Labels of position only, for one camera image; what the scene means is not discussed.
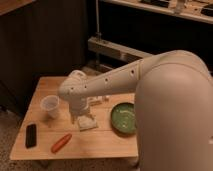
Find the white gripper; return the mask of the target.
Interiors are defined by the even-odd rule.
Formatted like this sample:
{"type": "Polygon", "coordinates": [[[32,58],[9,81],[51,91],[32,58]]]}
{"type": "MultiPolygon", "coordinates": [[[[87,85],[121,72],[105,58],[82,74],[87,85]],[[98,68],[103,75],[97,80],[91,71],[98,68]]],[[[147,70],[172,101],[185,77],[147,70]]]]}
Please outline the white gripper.
{"type": "Polygon", "coordinates": [[[86,98],[73,99],[69,102],[69,112],[71,114],[71,123],[75,124],[79,116],[86,115],[91,120],[94,120],[94,116],[90,114],[90,105],[86,98]]]}

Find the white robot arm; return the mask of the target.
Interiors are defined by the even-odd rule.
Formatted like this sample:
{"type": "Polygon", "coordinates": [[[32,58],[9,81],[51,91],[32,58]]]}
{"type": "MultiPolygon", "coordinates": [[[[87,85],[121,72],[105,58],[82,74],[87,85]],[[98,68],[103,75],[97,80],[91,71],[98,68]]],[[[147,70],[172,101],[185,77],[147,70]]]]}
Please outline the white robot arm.
{"type": "Polygon", "coordinates": [[[141,171],[213,171],[213,77],[197,55],[174,50],[58,89],[81,115],[91,96],[133,93],[141,171]]]}

